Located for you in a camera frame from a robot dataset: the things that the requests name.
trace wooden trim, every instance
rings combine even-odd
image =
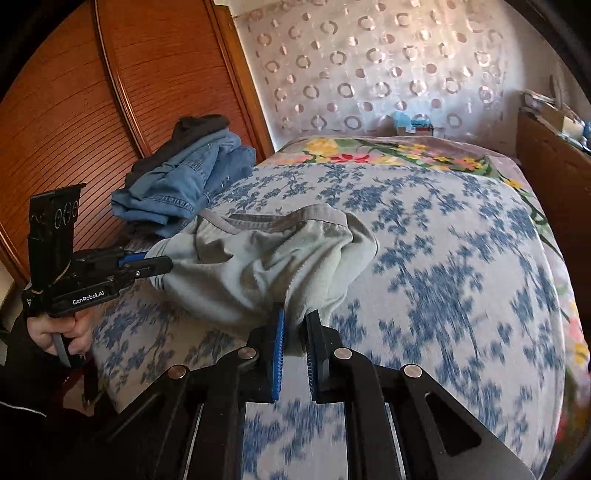
[[[246,127],[255,144],[257,163],[260,163],[275,151],[232,14],[226,6],[215,5],[213,0],[204,1],[238,104],[246,120]]]
[[[142,129],[139,127],[138,119],[135,116],[134,109],[131,106],[127,92],[125,91],[123,80],[119,74],[119,64],[117,63],[115,47],[113,46],[113,42],[108,33],[107,16],[103,15],[105,12],[105,1],[106,0],[93,0],[92,2],[96,37],[100,46],[100,56],[105,66],[107,80],[111,85],[115,97],[115,103],[119,106],[124,124],[127,126],[131,135],[131,140],[142,158],[149,157],[152,154],[152,149],[150,149],[148,141],[146,140]]]
[[[25,288],[29,282],[29,272],[18,256],[17,249],[8,238],[6,230],[0,223],[0,261],[20,288]]]

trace floral blanket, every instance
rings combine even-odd
[[[326,202],[371,225],[378,255],[330,325],[378,364],[421,365],[540,477],[560,418],[565,350],[553,272],[529,207],[497,179],[360,164],[376,156],[373,147],[335,145],[292,145],[302,159],[307,146],[305,160],[326,162],[273,165],[274,157],[215,198],[213,210],[285,214]],[[346,162],[312,154],[327,147]],[[407,153],[426,158],[415,151],[426,149]],[[465,160],[475,170],[484,162]],[[138,281],[106,305],[93,352],[122,409],[167,367],[211,365],[243,342]],[[311,401],[305,357],[285,358],[279,402],[247,406],[244,436],[245,480],[347,478],[343,408]]]
[[[566,389],[554,456],[557,459],[568,456],[579,444],[589,422],[589,349],[564,259],[540,203],[515,162],[484,148],[434,137],[297,138],[263,162],[265,165],[300,163],[415,165],[498,179],[515,189],[544,244],[558,292],[566,343]]]

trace triangular cutout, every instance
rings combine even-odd
[[[449,456],[478,447],[480,436],[463,421],[447,404],[434,393],[427,394],[425,400],[435,418],[443,447]]]

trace wooden cabinet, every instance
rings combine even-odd
[[[591,157],[524,113],[517,157],[564,255],[583,328],[591,333]]]
[[[242,94],[252,80],[230,62],[220,8],[211,0],[85,2],[20,71],[0,103],[0,260],[19,283],[28,280],[31,195],[86,182],[75,248],[112,244],[122,222],[109,194],[179,117],[222,113],[259,161],[268,154],[268,133],[253,120],[262,112]]]

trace red flower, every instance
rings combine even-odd
[[[351,160],[353,160],[355,163],[369,163],[367,161],[368,158],[369,158],[369,155],[364,155],[363,157],[355,157],[354,155],[350,155],[348,153],[343,153],[338,157],[331,157],[330,159],[334,163],[347,163]]]

